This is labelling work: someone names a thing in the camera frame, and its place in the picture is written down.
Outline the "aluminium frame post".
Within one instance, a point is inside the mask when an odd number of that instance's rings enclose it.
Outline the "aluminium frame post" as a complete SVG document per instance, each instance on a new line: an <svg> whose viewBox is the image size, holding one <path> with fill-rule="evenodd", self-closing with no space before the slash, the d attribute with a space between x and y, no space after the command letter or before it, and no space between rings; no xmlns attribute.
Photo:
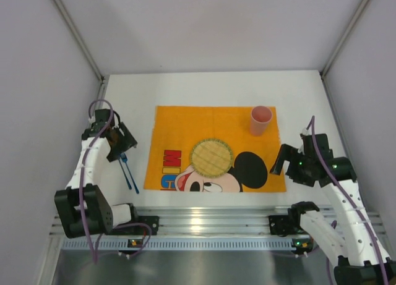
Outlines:
<svg viewBox="0 0 396 285"><path fill-rule="evenodd" d="M348 40L352 36L356 26L360 22L367 8L369 7L372 0L360 0L353 14L348 20L346 27L343 29L340 38L337 40L334 48L332 49L329 57L327 58L322 70L319 72L321 79L325 79L335 61L339 57L343 48L347 45Z"/></svg>
<svg viewBox="0 0 396 285"><path fill-rule="evenodd" d="M54 4L55 9L61 16L66 28L69 30L70 34L72 35L80 52L82 53L82 55L85 58L88 65L90 66L95 77L98 79L98 81L100 83L102 83L105 79L105 76L102 74L100 68L98 67L97 63L95 62L87 44L85 43L85 41L83 39L83 36L81 35L79 29L77 28L77 25L73 21L64 2L62 0L51 0L51 2Z"/></svg>

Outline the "aluminium mounting rail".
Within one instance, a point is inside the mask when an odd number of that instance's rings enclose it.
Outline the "aluminium mounting rail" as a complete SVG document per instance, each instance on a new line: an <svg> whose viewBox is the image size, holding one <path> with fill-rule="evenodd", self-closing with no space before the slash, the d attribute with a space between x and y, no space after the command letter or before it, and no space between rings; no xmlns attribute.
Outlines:
<svg viewBox="0 0 396 285"><path fill-rule="evenodd" d="M138 207L137 213L158 216L158 236L268 236L269 216L286 215L286 208L165 208Z"/></svg>

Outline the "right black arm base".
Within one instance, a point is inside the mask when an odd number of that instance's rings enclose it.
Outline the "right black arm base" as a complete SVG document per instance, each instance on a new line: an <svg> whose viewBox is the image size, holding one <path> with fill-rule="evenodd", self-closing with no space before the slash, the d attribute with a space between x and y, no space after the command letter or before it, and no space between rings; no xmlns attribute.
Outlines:
<svg viewBox="0 0 396 285"><path fill-rule="evenodd" d="M270 215L270 234L286 237L304 233L300 226L300 217L308 211L320 211L320 208L314 202L298 202L287 209L286 215Z"/></svg>

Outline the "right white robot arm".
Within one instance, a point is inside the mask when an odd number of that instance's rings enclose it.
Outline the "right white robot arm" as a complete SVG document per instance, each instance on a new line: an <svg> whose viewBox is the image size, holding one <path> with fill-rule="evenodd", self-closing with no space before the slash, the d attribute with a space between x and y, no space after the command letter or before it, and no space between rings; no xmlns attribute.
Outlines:
<svg viewBox="0 0 396 285"><path fill-rule="evenodd" d="M336 213L342 233L325 220L313 202L288 209L294 227L308 233L334 268L337 284L395 284L395 260L386 251L363 205L355 170L346 157L335 157L326 134L300 135L303 145L281 145L270 173L308 187L319 184Z"/></svg>

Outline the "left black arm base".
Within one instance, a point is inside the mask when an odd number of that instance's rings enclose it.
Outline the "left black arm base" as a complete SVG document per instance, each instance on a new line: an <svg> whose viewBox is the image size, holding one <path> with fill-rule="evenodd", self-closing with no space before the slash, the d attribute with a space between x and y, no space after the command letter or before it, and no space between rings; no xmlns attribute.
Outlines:
<svg viewBox="0 0 396 285"><path fill-rule="evenodd" d="M159 216L139 216L136 222L120 224L113 228L109 236L156 236L159 228Z"/></svg>

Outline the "orange Mickey Mouse placemat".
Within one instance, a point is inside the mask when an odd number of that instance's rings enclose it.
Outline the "orange Mickey Mouse placemat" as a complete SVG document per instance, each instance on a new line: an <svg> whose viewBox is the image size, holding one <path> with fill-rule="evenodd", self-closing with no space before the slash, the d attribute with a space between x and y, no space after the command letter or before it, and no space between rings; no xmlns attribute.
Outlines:
<svg viewBox="0 0 396 285"><path fill-rule="evenodd" d="M286 192L285 178L269 173L280 149L276 109L264 133L250 133L251 107L158 106L144 188L163 192ZM194 145L217 138L233 152L233 165L217 178L190 165Z"/></svg>

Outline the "yellow round woven coaster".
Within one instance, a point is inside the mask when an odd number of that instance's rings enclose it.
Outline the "yellow round woven coaster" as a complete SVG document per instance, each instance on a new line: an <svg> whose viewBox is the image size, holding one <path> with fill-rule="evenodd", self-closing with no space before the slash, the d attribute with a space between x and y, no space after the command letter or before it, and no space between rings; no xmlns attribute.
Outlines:
<svg viewBox="0 0 396 285"><path fill-rule="evenodd" d="M228 144L217 138L203 139L194 145L189 155L196 173L207 178L221 177L233 165L234 155Z"/></svg>

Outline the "blue metallic fork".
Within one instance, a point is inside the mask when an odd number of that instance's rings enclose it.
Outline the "blue metallic fork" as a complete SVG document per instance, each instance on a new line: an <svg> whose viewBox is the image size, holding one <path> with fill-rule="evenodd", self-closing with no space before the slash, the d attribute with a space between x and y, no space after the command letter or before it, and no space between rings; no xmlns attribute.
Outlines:
<svg viewBox="0 0 396 285"><path fill-rule="evenodd" d="M129 168L128 158L127 158L126 154L122 153L121 156L120 156L120 159L121 159L122 163L124 164L124 167L126 168L126 170L128 172L128 175L129 175L129 178L126 178L128 187L130 189L132 189L132 187L134 187L134 190L135 190L136 194L139 194L140 193L139 192L139 188L138 188L138 186L137 186L137 184L136 184L136 182L135 182L135 180L133 178L133 175L131 173L131 170Z"/></svg>

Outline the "right aluminium frame post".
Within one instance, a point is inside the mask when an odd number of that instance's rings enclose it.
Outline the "right aluminium frame post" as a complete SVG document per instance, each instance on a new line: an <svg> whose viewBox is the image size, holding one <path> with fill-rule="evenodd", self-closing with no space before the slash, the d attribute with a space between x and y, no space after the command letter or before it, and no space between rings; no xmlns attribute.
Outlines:
<svg viewBox="0 0 396 285"><path fill-rule="evenodd" d="M337 40L334 48L332 49L329 57L327 58L322 70L319 72L321 79L325 79L335 61L339 57L343 48L347 45L348 40L352 36L356 26L360 22L367 8L369 7L372 0L360 0L353 14L348 20L346 27L343 29L340 38Z"/></svg>

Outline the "blue metallic spoon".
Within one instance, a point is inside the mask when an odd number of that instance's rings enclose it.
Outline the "blue metallic spoon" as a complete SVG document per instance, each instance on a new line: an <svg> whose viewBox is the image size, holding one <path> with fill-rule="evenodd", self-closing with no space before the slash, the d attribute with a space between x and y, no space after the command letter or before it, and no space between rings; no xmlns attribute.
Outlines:
<svg viewBox="0 0 396 285"><path fill-rule="evenodd" d="M126 184L127 184L128 189L129 189L129 190L132 190L132 185L131 185L131 183L129 182L129 179L128 179L128 177L127 177L127 175L126 175L126 172L125 172L125 170L124 170L124 168L123 168L123 163L122 163L122 161L121 161L120 159L118 159L118 163L119 163L119 165L120 165L120 167L121 167L121 170L122 170L122 172L123 172L123 176L124 176L124 178L125 178L125 180L126 180Z"/></svg>

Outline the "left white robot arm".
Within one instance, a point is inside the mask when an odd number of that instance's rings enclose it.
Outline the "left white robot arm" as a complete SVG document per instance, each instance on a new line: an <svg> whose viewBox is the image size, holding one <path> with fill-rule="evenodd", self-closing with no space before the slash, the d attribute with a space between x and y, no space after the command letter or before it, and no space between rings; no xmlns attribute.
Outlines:
<svg viewBox="0 0 396 285"><path fill-rule="evenodd" d="M137 218L132 204L111 206L100 189L104 167L137 145L119 114L110 109L96 110L93 122L82 134L81 145L70 181L54 196L64 233L70 239L86 233L110 235L116 226Z"/></svg>

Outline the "left aluminium frame post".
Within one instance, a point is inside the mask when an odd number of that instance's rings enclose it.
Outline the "left aluminium frame post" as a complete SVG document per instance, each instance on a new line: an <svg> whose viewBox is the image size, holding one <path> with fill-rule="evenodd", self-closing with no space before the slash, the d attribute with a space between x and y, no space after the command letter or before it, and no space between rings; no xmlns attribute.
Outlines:
<svg viewBox="0 0 396 285"><path fill-rule="evenodd" d="M85 41L83 39L83 36L81 35L79 29L77 28L77 25L73 21L64 2L62 0L51 0L51 2L54 4L55 9L61 16L66 28L69 30L70 34L72 35L80 52L82 53L82 55L85 58L88 65L90 66L95 77L98 79L98 81L100 83L102 83L105 79L105 76L102 74L100 68L98 67L97 63L95 62L87 44L85 43Z"/></svg>

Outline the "pink plastic cup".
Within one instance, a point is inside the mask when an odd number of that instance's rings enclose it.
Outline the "pink plastic cup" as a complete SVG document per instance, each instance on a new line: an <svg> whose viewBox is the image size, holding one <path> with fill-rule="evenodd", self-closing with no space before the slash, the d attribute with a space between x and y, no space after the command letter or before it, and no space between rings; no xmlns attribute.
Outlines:
<svg viewBox="0 0 396 285"><path fill-rule="evenodd" d="M266 106L256 106L251 110L250 133L260 136L272 120L272 111Z"/></svg>

